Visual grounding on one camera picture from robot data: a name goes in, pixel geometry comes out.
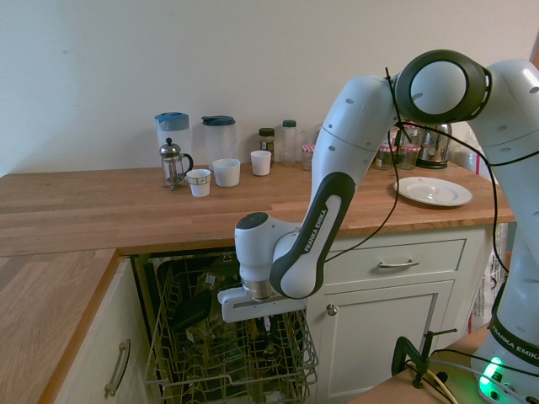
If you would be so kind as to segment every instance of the french press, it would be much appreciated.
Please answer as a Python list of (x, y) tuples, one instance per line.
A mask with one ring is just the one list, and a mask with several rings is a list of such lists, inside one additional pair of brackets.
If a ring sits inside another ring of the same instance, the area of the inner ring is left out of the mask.
[[(187, 185), (185, 173), (193, 169), (193, 157), (187, 153), (180, 153), (181, 149), (171, 138), (166, 139), (167, 144), (159, 149), (161, 164), (163, 166), (163, 187), (170, 187), (174, 191), (177, 186)], [(189, 168), (184, 170), (182, 160), (189, 160)]]

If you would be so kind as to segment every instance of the white cabinet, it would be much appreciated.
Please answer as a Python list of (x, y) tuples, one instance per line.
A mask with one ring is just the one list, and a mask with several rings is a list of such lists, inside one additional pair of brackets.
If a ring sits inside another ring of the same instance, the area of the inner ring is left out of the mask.
[[(135, 280), (130, 263), (124, 261), (118, 266), (55, 404), (153, 402), (144, 381), (148, 352)], [(105, 395), (105, 386), (111, 382), (118, 385), (120, 377), (118, 391), (113, 396)]]
[(321, 339), (332, 343), (318, 352), (317, 397), (323, 397), (318, 402), (348, 401), (390, 378), (387, 364), (397, 338), (404, 335), (418, 347), (423, 333), (440, 329), (452, 285), (445, 281), (324, 296), (324, 305), (334, 305), (337, 314), (322, 319)]
[[(446, 346), (464, 331), (491, 248), (489, 226), (373, 237), (326, 263), (323, 287), (307, 302), (320, 359), (317, 404), (344, 403), (391, 377), (400, 336), (419, 348), (423, 335)], [(340, 238), (328, 257), (360, 242)]]

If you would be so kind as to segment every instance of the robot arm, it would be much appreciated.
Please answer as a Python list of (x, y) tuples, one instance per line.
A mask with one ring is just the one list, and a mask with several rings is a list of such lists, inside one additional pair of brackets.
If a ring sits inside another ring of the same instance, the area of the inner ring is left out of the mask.
[[(504, 297), (478, 353), (539, 373), (539, 154), (528, 158), (539, 150), (539, 72), (528, 61), (503, 61), (485, 69), (456, 52), (434, 50), (414, 59), (392, 81), (404, 119), (432, 125), (469, 121), (491, 164), (526, 157), (493, 170), (519, 231)], [(226, 306), (243, 309), (233, 321), (305, 307), (305, 298), (322, 286), (328, 250), (397, 116), (387, 80), (359, 76), (345, 85), (318, 137), (311, 202), (303, 222), (291, 224), (257, 213), (238, 223), (243, 289), (220, 293), (225, 321), (230, 316)], [(297, 304), (283, 306), (283, 301)], [(480, 362), (472, 365), (480, 372), (485, 369)], [(517, 394), (539, 402), (539, 378), (498, 371)], [(514, 402), (484, 381), (479, 380), (483, 398)]]
[[(298, 230), (260, 213), (237, 225), (237, 258), (249, 295), (270, 297), (267, 279), (275, 291), (292, 299), (306, 298), (320, 289), (329, 248), (395, 116), (386, 80), (359, 76), (345, 85), (318, 137), (312, 158), (311, 203)], [(264, 264), (248, 266), (250, 258)]]
[[(462, 80), (465, 74), (468, 80)], [(488, 94), (485, 77), (486, 71), (465, 56), (450, 51), (429, 52), (412, 61), (395, 80), (399, 108), (408, 119), (425, 123), (469, 119), (481, 109)], [(438, 93), (430, 91), (433, 83)], [(281, 223), (275, 227), (275, 219), (249, 228), (240, 222), (236, 229), (240, 275), (248, 295), (266, 299), (273, 287), (281, 295), (303, 299), (320, 289), (329, 248), (397, 116), (386, 79), (358, 76), (344, 86), (318, 137), (312, 160), (311, 203), (299, 230)], [(260, 215), (265, 214), (253, 214), (245, 220), (254, 221)], [(246, 265), (250, 258), (260, 265)]]

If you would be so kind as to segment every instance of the drawer handle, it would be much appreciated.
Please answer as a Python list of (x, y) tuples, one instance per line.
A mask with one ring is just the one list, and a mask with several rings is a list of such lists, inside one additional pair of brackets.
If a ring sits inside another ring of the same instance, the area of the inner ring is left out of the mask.
[(383, 263), (378, 264), (378, 268), (408, 268), (419, 265), (419, 262), (412, 261), (411, 259), (407, 263)]
[[(125, 369), (127, 369), (127, 363), (129, 362), (129, 354), (131, 353), (131, 340), (128, 338), (124, 343), (120, 344), (118, 349), (120, 350), (120, 354), (118, 355), (118, 361), (116, 362), (115, 371), (112, 374), (110, 383), (104, 386), (104, 398), (107, 398), (108, 396), (114, 397), (116, 395), (116, 392), (120, 388), (121, 380), (124, 378)], [(125, 356), (125, 360), (120, 368), (122, 356)]]

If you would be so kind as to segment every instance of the cabinet handle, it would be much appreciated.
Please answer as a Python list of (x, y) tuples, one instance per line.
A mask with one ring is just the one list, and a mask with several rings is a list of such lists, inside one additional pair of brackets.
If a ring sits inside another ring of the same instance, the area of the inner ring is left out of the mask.
[(415, 262), (411, 259), (407, 263), (383, 263), (382, 261), (378, 264), (378, 268), (408, 268), (415, 267), (419, 265), (419, 261)]
[(335, 316), (339, 312), (337, 307), (335, 307), (334, 305), (327, 305), (326, 310), (328, 311), (328, 316), (331, 317)]
[[(125, 369), (127, 368), (127, 363), (129, 362), (129, 354), (131, 353), (131, 340), (128, 338), (124, 343), (121, 343), (118, 347), (120, 350), (120, 354), (118, 355), (118, 360), (116, 361), (115, 371), (112, 374), (112, 378), (110, 379), (110, 383), (104, 386), (104, 398), (107, 398), (108, 396), (114, 397), (116, 395), (116, 392), (120, 388), (121, 380), (124, 378)], [(121, 357), (125, 356), (124, 363), (121, 364)]]

